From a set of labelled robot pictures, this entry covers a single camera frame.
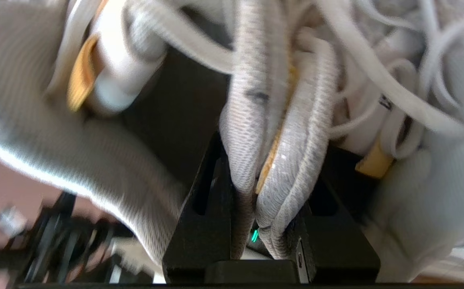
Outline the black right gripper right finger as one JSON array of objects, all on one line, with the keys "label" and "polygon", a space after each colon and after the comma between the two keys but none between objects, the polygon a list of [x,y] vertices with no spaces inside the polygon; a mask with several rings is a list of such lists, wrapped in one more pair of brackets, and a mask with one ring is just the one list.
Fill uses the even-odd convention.
[{"label": "black right gripper right finger", "polygon": [[298,221],[307,276],[314,284],[374,283],[380,258],[362,232],[379,181],[355,170],[361,157],[329,147]]}]

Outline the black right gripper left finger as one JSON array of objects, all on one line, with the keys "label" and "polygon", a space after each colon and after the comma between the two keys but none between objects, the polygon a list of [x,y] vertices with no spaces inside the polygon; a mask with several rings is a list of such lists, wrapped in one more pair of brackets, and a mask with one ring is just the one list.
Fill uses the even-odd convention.
[{"label": "black right gripper left finger", "polygon": [[209,265],[230,260],[233,198],[228,157],[214,133],[162,258],[167,283],[203,283]]}]

